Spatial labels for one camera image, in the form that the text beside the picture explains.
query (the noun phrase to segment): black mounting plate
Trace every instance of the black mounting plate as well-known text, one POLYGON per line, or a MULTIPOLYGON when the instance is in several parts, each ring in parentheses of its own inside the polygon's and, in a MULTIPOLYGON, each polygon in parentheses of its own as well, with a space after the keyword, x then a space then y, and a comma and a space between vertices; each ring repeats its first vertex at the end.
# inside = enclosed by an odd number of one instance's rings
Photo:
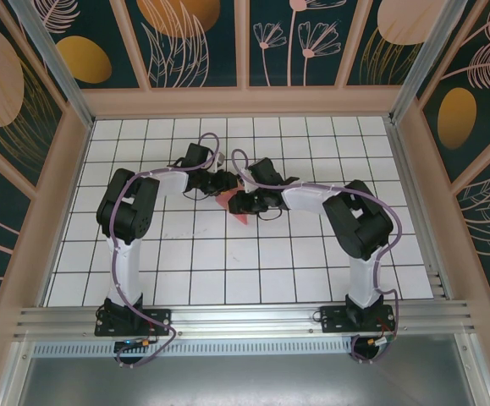
MULTIPOLYGON (((171 324, 171 310, 170 309, 143 309, 144 315, 151 317, 156 321, 160 321, 164 324, 171 324)), ((100 310, 98 312, 98 319, 96 321, 96 328, 94 329, 94 335, 96 337, 147 337, 147 336, 168 336, 169 330, 157 325, 153 326, 154 329, 149 332, 151 327, 145 321, 141 323, 138 329, 134 329, 129 323, 119 321, 118 319, 110 319, 107 312, 100 310)))
POLYGON ((394 311, 389 304, 378 304, 371 308, 366 320, 359 327, 346 315, 345 304, 323 306, 319 311, 322 332, 381 332, 382 325, 377 318, 391 330, 395 328, 394 311))

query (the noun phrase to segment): robotic arm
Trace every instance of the robotic arm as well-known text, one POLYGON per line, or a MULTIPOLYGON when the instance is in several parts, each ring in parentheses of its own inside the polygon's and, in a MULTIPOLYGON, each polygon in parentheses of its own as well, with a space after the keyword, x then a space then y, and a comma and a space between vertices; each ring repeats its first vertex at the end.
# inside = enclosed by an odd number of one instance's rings
MULTIPOLYGON (((210 152, 212 153, 205 146, 190 144, 186 156, 180 158, 174 166, 195 167, 205 162, 210 152)), ((137 310, 144 311, 139 281, 141 239, 151 225, 156 199, 182 194, 192 189, 199 189, 209 196, 235 189, 239 177, 219 169, 223 160, 224 156, 218 154, 207 169, 187 173, 170 171, 149 178, 138 178, 129 188, 125 198, 134 200, 131 203, 124 200, 120 204, 114 232, 119 247, 117 275, 120 289, 137 310)), ((246 175, 258 184, 288 185, 299 180, 284 180, 276 172, 269 158, 250 165, 245 171, 246 175)), ((109 233, 110 216, 118 195, 132 176, 134 173, 125 169, 119 169, 113 175, 96 214, 96 219, 107 236, 111 255, 114 247, 109 233)), ((330 306, 331 310, 327 307, 322 308, 322 329, 325 332, 377 331, 378 315, 382 314, 385 317, 393 314, 391 306, 383 304, 383 296, 375 289, 374 284, 375 261, 382 249, 388 245, 388 236, 394 229, 384 209, 364 197, 349 193, 315 189, 306 185, 273 190, 258 188, 245 179, 241 181, 245 190, 238 191, 228 202, 228 210, 233 214, 258 215, 269 208, 279 208, 310 211, 328 218, 340 246, 350 257, 350 290, 342 309, 341 306, 330 306)), ((346 188, 371 195, 371 191, 359 180, 349 183, 346 188)), ((103 306, 96 313, 96 318, 95 333, 98 336, 134 335, 144 331, 143 320, 125 306, 113 280, 103 306)))

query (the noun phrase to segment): white grid floor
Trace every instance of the white grid floor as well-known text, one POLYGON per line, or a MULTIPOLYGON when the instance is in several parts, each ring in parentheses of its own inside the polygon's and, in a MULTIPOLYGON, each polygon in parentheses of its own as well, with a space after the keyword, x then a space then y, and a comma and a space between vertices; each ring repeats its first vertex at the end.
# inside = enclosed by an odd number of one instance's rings
MULTIPOLYGON (((402 299, 432 298, 381 118, 180 118, 96 122, 46 305, 100 305, 105 298, 109 254, 95 213, 114 171, 164 167, 207 131, 220 137, 226 156, 235 148, 250 159, 268 156, 285 177, 364 180, 403 222, 402 240, 384 257, 381 286, 397 288, 402 299)), ((291 211, 270 222, 249 216, 245 226, 214 198, 170 196, 156 203, 140 277, 146 305, 328 302, 344 300, 350 269, 326 218, 291 211)))

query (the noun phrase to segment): pink object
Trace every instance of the pink object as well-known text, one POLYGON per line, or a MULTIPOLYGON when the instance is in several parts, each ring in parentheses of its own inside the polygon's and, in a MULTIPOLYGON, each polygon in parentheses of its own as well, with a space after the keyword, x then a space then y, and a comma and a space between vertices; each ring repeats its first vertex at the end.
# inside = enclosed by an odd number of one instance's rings
MULTIPOLYGON (((228 190, 227 192, 223 192, 215 198, 215 201, 222 206, 225 210, 228 209, 228 202, 238 190, 244 190, 243 186, 240 184, 235 189, 228 190)), ((246 214, 234 214, 235 218, 242 222, 244 225, 248 225, 248 215, 246 214)))

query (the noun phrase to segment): enclosure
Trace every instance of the enclosure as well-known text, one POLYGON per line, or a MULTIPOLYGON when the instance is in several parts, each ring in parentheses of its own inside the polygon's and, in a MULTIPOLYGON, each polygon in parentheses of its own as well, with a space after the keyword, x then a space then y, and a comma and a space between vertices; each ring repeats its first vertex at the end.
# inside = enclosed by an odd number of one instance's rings
POLYGON ((490 404, 490 0, 0 0, 0 404, 126 401, 490 404), (156 200, 139 258, 179 334, 119 369, 96 210, 205 133, 225 171, 241 149, 394 210, 391 354, 322 332, 350 287, 325 216, 193 190, 156 200))

